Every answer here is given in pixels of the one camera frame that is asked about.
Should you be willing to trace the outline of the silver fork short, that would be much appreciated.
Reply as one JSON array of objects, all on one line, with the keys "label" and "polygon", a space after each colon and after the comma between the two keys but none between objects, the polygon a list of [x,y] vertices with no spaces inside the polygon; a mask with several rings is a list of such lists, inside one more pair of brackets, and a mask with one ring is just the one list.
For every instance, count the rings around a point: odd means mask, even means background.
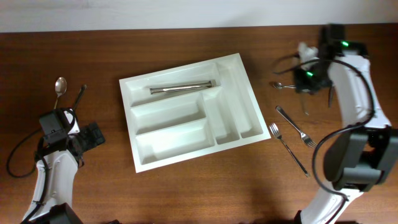
[{"label": "silver fork short", "polygon": [[299,133],[301,140],[305,145],[308,147],[311,147],[313,149],[316,148],[317,144],[311,139],[311,137],[304,133],[296,124],[295,122],[290,118],[290,116],[280,107],[276,106],[276,111],[289,123],[293,126],[293,128]]}]

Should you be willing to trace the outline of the silver fork long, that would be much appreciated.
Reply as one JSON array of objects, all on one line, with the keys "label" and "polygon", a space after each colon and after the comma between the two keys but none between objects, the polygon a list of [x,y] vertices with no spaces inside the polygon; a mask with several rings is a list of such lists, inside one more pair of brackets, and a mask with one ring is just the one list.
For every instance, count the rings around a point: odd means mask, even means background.
[{"label": "silver fork long", "polygon": [[295,161],[295,163],[300,167],[300,169],[302,170],[302,172],[305,174],[306,177],[310,177],[309,172],[306,170],[306,168],[303,166],[303,164],[298,160],[298,158],[295,156],[295,154],[292,152],[292,150],[290,149],[290,147],[288,147],[288,145],[284,142],[284,140],[282,139],[282,135],[279,132],[279,129],[277,127],[277,125],[275,123],[271,123],[269,125],[269,129],[272,133],[272,135],[278,139],[286,148],[286,150],[288,151],[288,153],[292,156],[292,159]]}]

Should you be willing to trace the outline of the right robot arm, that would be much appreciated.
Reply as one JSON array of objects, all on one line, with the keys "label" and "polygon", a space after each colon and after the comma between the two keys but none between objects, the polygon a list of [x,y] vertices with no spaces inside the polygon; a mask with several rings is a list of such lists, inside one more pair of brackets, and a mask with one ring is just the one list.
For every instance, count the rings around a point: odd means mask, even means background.
[{"label": "right robot arm", "polygon": [[385,182],[397,160],[397,130],[378,102],[365,44],[346,40],[343,25],[323,26],[318,46],[301,43],[298,57],[297,91],[335,91],[343,127],[315,146],[318,152],[327,140],[335,139],[323,159],[325,181],[318,181],[318,193],[294,222],[335,223],[350,203]]}]

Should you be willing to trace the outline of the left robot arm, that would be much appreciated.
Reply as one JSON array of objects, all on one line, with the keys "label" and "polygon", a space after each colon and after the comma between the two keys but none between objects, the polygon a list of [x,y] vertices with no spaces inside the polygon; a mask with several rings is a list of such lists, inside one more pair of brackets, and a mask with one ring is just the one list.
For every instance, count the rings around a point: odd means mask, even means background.
[{"label": "left robot arm", "polygon": [[73,181],[83,154],[105,143],[96,122],[82,128],[72,108],[39,118],[43,136],[35,152],[38,171],[34,196],[22,223],[81,223],[72,210]]}]

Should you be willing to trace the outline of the small silver teaspoon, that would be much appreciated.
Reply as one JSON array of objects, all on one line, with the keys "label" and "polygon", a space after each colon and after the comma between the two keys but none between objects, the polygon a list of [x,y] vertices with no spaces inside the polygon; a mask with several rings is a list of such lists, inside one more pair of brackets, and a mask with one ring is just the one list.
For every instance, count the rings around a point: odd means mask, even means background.
[{"label": "small silver teaspoon", "polygon": [[283,85],[283,84],[281,84],[281,83],[279,83],[279,82],[272,82],[272,86],[273,86],[274,88],[276,88],[276,89],[279,89],[279,90],[281,90],[281,89],[283,89],[283,88],[296,89],[296,86],[295,86],[295,85]]}]

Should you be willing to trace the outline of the silver spoon far left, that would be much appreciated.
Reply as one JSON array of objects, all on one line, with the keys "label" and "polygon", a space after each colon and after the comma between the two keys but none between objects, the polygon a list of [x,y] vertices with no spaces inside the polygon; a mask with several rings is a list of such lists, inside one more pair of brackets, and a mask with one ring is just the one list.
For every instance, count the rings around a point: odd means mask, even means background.
[{"label": "silver spoon far left", "polygon": [[67,81],[64,77],[59,77],[57,81],[55,82],[55,92],[57,94],[57,98],[55,100],[54,104],[54,109],[57,108],[57,104],[59,101],[59,98],[66,92],[67,90]]}]

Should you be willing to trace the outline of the white plastic cutlery tray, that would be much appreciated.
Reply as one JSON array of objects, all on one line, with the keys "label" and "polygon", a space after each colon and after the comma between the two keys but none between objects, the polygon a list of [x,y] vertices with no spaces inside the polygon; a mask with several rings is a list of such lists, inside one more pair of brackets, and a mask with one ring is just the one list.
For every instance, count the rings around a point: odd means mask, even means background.
[{"label": "white plastic cutlery tray", "polygon": [[[150,88],[215,86],[151,95]],[[119,81],[136,172],[270,138],[239,54]]]}]

